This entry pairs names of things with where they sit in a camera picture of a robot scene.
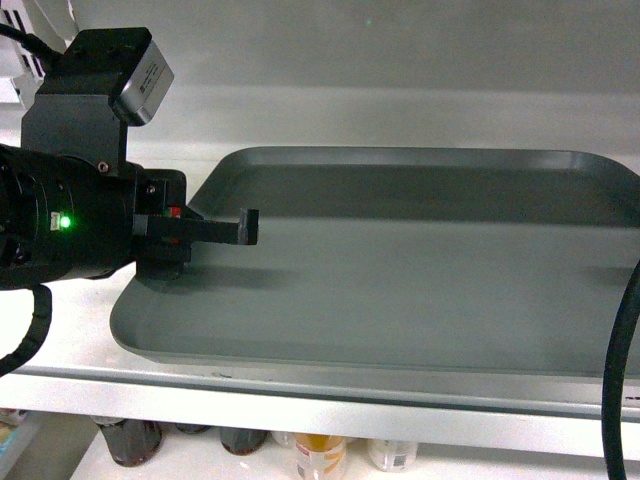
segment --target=bottle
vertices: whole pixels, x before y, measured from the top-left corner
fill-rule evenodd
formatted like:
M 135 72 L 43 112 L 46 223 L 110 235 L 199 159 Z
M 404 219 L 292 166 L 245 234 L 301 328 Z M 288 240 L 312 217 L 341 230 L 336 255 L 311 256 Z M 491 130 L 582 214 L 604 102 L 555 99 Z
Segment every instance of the bottle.
M 220 442 L 233 455 L 249 455 L 262 446 L 268 433 L 266 430 L 220 427 Z
M 369 457 L 385 472 L 401 472 L 416 459 L 418 442 L 396 440 L 367 440 Z
M 344 437 L 295 433 L 298 475 L 305 480 L 338 480 L 346 469 Z
M 211 427 L 209 425 L 195 425 L 191 423 L 176 423 L 176 428 L 180 430 L 182 433 L 194 434 L 194 433 L 202 433 L 209 430 Z
M 296 439 L 291 432 L 271 432 L 271 436 L 283 447 L 293 448 L 296 444 Z
M 15 432 L 26 418 L 26 410 L 0 408 L 0 477 L 2 477 L 2 455 L 15 438 Z
M 158 422 L 118 417 L 96 417 L 107 441 L 111 458 L 123 467 L 135 467 L 153 457 L 162 443 L 162 429 Z

